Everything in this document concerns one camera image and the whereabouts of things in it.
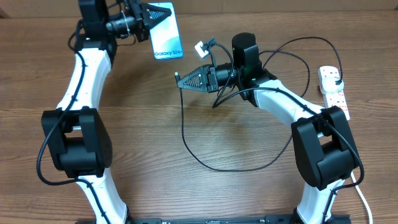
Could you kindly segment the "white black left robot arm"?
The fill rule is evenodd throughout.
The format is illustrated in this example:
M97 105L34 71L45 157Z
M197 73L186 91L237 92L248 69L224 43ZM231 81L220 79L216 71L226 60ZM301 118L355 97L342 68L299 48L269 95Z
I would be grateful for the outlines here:
M38 178L47 185L76 183L96 216L95 223L132 223L111 176L111 138L98 112L106 77L116 55L118 39L149 38L150 30L172 10L141 1L117 1L110 15L105 1L79 1L82 18L68 39L75 54L69 86L54 110L41 118L45 139L36 163Z

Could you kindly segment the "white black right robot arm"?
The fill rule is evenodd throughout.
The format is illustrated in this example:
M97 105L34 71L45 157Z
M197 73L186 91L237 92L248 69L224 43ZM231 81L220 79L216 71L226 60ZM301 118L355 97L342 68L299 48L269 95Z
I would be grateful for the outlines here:
M334 215L333 202L355 169L363 169L351 129L342 108L328 108L306 101L288 90L260 59L256 36L243 32L233 37L229 62L212 61L184 77L179 90L217 93L214 106L226 101L224 91L256 108L268 111L290 128L295 161L305 185L302 199L290 215L266 215L266 223L349 223L348 215Z

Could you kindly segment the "blue screen smartphone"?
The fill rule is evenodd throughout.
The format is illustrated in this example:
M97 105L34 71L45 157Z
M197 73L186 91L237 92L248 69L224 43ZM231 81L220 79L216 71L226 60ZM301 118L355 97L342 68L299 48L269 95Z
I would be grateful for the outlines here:
M171 2L151 2L151 5L171 10L171 15L150 30L154 58L166 60L184 55L174 5Z

